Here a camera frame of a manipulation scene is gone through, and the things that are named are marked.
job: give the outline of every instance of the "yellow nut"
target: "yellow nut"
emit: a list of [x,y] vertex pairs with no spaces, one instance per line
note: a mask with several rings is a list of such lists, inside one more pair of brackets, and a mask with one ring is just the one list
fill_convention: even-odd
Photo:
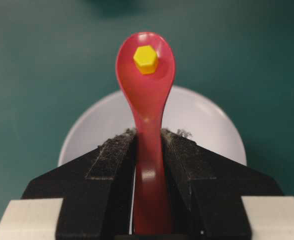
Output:
[[133,55],[133,60],[141,74],[153,74],[158,65],[156,51],[150,45],[139,46]]

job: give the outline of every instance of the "teal background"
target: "teal background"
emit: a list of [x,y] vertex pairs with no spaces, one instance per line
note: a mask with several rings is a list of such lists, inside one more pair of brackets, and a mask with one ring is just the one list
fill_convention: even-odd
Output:
[[0,0],[0,218],[119,89],[117,51],[141,31],[168,40],[175,84],[221,106],[248,165],[294,195],[294,1]]

